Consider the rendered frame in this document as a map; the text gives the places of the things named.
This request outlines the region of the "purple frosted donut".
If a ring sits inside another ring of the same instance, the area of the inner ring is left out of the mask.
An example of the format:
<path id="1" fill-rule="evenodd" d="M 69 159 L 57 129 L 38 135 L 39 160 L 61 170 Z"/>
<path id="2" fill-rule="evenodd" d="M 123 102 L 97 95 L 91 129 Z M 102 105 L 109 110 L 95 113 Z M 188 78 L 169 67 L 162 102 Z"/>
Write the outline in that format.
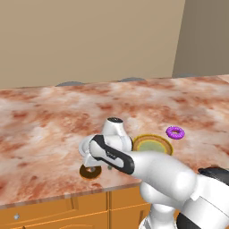
<path id="1" fill-rule="evenodd" d="M 170 126 L 166 129 L 165 133 L 167 136 L 174 140 L 180 140 L 184 137 L 185 132 L 181 127 L 178 126 Z"/>

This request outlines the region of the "grey stool seat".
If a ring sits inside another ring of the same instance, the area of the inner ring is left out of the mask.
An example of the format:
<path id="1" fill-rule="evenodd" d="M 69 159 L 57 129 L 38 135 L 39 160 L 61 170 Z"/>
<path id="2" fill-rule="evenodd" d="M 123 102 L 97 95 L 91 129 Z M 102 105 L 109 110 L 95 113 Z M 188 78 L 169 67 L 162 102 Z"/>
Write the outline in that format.
<path id="1" fill-rule="evenodd" d="M 129 77 L 129 78 L 121 79 L 118 82 L 128 82 L 128 81 L 145 81 L 145 79 L 138 78 L 138 77 Z"/>
<path id="2" fill-rule="evenodd" d="M 66 82 L 62 82 L 56 85 L 56 87 L 65 87 L 65 86 L 79 86 L 79 85 L 83 85 L 85 83 L 80 82 L 80 81 L 66 81 Z"/>

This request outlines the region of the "wide orange wooden drawer front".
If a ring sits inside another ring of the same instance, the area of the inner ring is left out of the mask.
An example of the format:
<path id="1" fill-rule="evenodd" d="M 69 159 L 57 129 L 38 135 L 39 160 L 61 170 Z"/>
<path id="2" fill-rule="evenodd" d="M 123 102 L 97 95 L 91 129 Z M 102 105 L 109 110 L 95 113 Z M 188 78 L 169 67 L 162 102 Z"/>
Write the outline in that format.
<path id="1" fill-rule="evenodd" d="M 24 205 L 17 208 L 0 209 L 0 224 L 10 224 L 43 217 L 67 214 L 75 211 L 77 216 L 106 211 L 106 194 L 95 193 L 69 199 L 60 199 L 38 204 Z"/>

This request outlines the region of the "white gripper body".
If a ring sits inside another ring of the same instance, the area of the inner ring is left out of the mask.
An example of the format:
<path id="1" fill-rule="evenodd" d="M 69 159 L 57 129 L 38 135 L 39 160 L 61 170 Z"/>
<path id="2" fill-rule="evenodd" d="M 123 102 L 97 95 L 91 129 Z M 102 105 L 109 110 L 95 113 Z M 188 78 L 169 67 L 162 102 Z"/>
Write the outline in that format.
<path id="1" fill-rule="evenodd" d="M 85 167 L 96 167 L 96 166 L 102 166 L 102 162 L 97 161 L 92 155 L 86 155 L 83 158 L 83 165 Z"/>

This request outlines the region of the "wide orange wooden cupboard door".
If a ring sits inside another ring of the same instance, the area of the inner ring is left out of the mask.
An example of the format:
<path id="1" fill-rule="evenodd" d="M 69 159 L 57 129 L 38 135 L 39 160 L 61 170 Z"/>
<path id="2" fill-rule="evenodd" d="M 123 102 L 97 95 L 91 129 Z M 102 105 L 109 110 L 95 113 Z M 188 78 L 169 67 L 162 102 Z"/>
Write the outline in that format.
<path id="1" fill-rule="evenodd" d="M 106 211 L 16 227 L 15 229 L 108 229 Z"/>

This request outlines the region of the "narrow orange wooden drawer front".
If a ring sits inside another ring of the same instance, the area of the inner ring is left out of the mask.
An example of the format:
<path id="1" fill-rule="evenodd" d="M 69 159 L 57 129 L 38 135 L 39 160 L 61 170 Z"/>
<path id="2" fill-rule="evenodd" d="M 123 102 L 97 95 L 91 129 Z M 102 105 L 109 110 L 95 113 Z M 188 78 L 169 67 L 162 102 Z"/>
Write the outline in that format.
<path id="1" fill-rule="evenodd" d="M 146 201 L 140 196 L 139 186 L 111 191 L 109 193 L 109 199 L 111 209 L 127 208 L 146 204 Z"/>

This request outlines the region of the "narrow orange wooden cupboard door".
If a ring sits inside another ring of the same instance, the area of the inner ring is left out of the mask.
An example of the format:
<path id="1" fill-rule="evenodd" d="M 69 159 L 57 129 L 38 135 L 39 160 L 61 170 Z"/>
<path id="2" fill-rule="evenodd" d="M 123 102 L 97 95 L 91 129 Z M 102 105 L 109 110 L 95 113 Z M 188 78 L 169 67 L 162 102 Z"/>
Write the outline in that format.
<path id="1" fill-rule="evenodd" d="M 110 211 L 110 229 L 138 229 L 149 210 L 149 204 L 112 209 Z"/>

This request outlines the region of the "yellow-rimmed green plate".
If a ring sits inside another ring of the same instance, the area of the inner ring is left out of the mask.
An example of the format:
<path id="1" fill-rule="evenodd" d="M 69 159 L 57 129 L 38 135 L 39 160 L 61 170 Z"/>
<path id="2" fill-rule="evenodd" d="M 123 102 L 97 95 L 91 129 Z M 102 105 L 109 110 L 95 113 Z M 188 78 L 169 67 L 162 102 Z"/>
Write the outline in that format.
<path id="1" fill-rule="evenodd" d="M 154 150 L 163 152 L 168 155 L 174 153 L 172 144 L 162 136 L 156 134 L 141 134 L 132 140 L 133 151 L 149 151 Z"/>

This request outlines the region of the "brown chocolate donut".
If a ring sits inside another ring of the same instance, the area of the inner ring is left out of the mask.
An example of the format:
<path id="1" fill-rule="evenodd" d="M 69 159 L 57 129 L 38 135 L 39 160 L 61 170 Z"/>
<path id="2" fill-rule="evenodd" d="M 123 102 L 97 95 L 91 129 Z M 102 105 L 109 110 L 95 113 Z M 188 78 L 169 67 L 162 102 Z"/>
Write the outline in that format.
<path id="1" fill-rule="evenodd" d="M 90 168 L 92 167 L 85 167 L 84 165 L 81 166 L 80 168 L 80 175 L 85 178 L 85 179 L 89 179 L 89 180 L 93 180 L 98 178 L 101 175 L 102 172 L 102 168 L 100 166 L 96 166 L 96 171 L 95 172 L 91 172 Z"/>

